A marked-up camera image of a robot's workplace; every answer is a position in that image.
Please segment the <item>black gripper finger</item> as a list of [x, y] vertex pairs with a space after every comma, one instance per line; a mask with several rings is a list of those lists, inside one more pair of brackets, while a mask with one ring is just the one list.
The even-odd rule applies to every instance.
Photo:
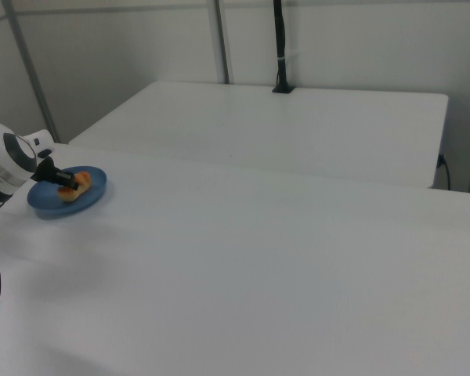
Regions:
[[75, 175], [72, 172], [65, 172], [54, 165], [51, 157], [45, 158], [36, 168], [34, 181], [48, 182], [57, 186], [77, 190], [79, 184], [76, 182]]

